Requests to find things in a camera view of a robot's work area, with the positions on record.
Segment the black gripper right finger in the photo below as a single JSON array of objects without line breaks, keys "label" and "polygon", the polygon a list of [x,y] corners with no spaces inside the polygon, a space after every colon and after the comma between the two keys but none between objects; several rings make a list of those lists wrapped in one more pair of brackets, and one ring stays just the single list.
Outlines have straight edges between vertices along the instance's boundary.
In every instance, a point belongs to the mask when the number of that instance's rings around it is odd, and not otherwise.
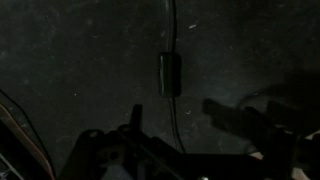
[{"label": "black gripper right finger", "polygon": [[294,136],[277,127],[255,108],[245,107],[241,112],[241,120],[245,136],[264,156],[294,154]]}]

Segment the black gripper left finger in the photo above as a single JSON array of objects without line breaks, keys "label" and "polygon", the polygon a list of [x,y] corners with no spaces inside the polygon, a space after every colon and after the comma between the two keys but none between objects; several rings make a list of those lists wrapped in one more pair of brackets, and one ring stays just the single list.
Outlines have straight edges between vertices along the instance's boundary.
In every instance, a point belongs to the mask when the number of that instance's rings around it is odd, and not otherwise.
[{"label": "black gripper left finger", "polygon": [[132,131],[138,132],[141,130],[142,115],[143,115],[143,106],[141,104],[136,104],[133,107],[131,118],[129,121],[129,127]]}]

